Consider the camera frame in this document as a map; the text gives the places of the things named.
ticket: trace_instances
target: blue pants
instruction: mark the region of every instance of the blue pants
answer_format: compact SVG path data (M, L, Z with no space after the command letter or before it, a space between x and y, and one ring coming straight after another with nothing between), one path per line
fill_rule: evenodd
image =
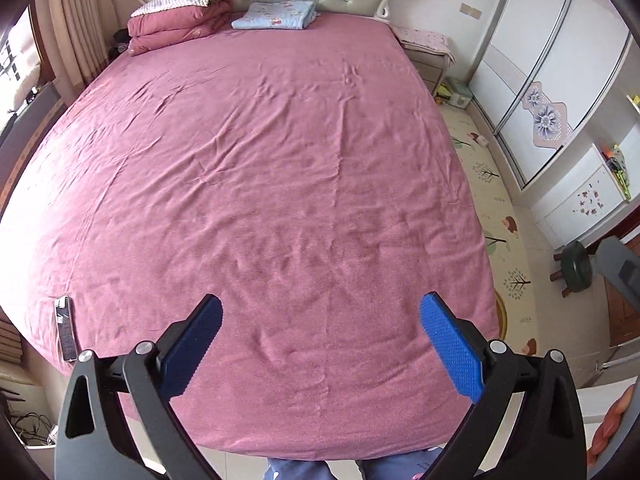
M412 480L423 475L442 448L433 447L401 455L358 462L364 480ZM337 480L326 462L270 458L264 480Z

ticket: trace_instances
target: floor mat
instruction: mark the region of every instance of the floor mat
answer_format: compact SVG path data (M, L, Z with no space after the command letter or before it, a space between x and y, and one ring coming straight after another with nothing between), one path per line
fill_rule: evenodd
M500 338L515 352L537 352L538 322L527 251L518 234L513 205L478 128L464 110L440 107L471 186L486 252L494 275Z

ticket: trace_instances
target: stool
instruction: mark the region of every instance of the stool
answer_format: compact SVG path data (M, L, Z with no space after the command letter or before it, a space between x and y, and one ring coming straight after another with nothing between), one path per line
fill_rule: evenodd
M582 292L591 286L593 280L593 267L584 245L578 240L568 244L562 252L554 254L554 260L560 261L560 270L549 276L554 282L564 280L565 290L562 297L566 298L572 292Z

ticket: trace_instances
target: bed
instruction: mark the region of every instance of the bed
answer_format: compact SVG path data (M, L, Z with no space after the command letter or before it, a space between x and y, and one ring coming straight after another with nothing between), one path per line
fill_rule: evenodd
M388 0L317 1L304 31L226 28L109 66L15 188L0 304L68 372L55 298L73 299L78 345L107 356L216 294L222 330L172 400L192 439L373 458L446 441L468 408L420 328L422 295L488 338L495 296L444 120L381 21Z

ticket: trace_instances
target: sliding wardrobe door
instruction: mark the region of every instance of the sliding wardrobe door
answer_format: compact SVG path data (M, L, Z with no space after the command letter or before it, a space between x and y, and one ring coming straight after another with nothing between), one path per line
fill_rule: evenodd
M565 0L507 0L470 88L494 125L519 94L542 54Z
M500 130L523 184L572 138L596 105L627 38L628 28L609 0L571 0L548 56Z

